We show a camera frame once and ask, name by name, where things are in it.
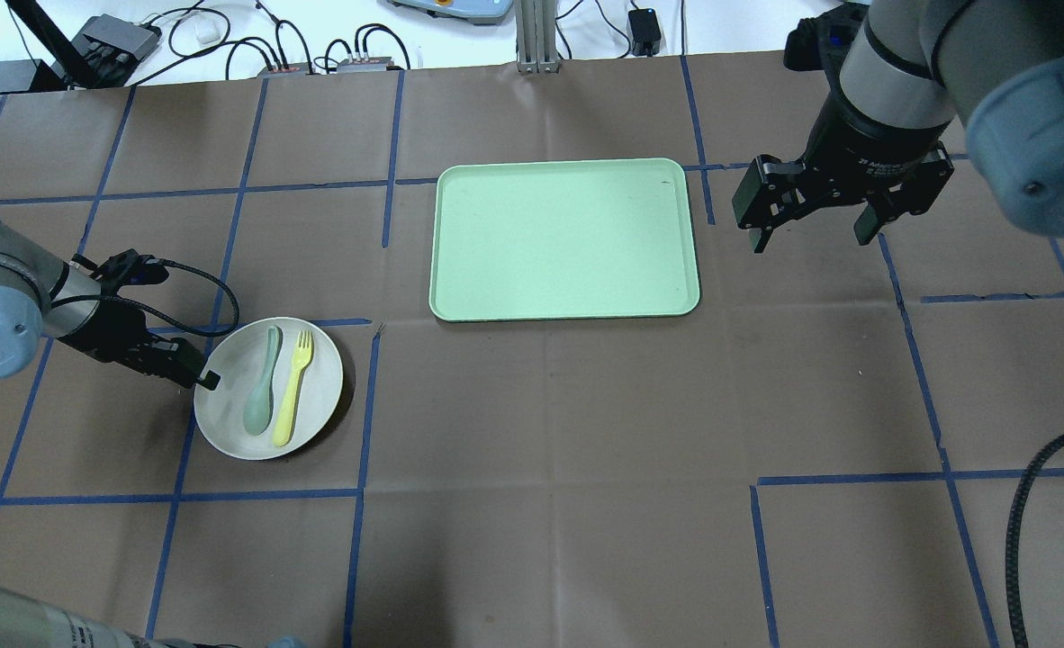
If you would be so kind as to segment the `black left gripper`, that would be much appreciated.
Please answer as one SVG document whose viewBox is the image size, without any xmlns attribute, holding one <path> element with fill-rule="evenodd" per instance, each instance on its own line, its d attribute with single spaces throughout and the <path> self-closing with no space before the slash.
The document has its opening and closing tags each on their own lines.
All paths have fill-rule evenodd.
<svg viewBox="0 0 1064 648">
<path fill-rule="evenodd" d="M 216 391 L 221 377 L 204 369 L 204 356 L 185 337 L 149 332 L 139 310 L 97 310 L 68 335 L 68 345 L 103 364 L 169 379 L 182 387 Z"/>
</svg>

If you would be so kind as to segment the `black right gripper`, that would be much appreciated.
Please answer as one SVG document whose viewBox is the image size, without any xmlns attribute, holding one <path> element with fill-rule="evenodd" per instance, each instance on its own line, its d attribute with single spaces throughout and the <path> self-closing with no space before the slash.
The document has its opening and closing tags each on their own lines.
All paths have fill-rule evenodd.
<svg viewBox="0 0 1064 648">
<path fill-rule="evenodd" d="M 822 209 L 862 205 L 858 246 L 886 225 L 927 213 L 953 175 L 941 136 L 946 124 L 907 129 L 878 122 L 829 92 L 802 156 L 759 155 L 731 198 L 738 229 L 762 254 L 774 230 Z"/>
</svg>

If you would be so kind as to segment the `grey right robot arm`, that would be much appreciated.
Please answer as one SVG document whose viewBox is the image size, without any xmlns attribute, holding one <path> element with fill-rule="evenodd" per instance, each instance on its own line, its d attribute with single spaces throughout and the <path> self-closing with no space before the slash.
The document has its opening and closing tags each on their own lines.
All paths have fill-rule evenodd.
<svg viewBox="0 0 1064 648">
<path fill-rule="evenodd" d="M 822 209 L 861 205 L 862 246 L 930 210 L 953 120 L 1011 225 L 1064 239 L 1064 1 L 846 3 L 799 21 L 783 65 L 829 92 L 802 156 L 755 157 L 734 193 L 754 253 Z"/>
</svg>

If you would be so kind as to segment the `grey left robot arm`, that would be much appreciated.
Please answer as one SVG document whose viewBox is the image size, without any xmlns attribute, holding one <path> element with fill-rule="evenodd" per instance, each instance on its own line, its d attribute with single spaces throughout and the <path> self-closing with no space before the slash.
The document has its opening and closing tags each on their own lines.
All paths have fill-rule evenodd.
<svg viewBox="0 0 1064 648">
<path fill-rule="evenodd" d="M 147 328 L 160 311 L 123 298 L 120 290 L 162 284 L 181 264 L 129 249 L 96 264 L 63 261 L 0 221 L 0 379 L 34 360 L 43 337 L 60 340 L 101 364 L 168 379 L 190 389 L 214 391 L 220 375 L 207 369 L 192 344 L 197 329 L 162 337 Z"/>
</svg>

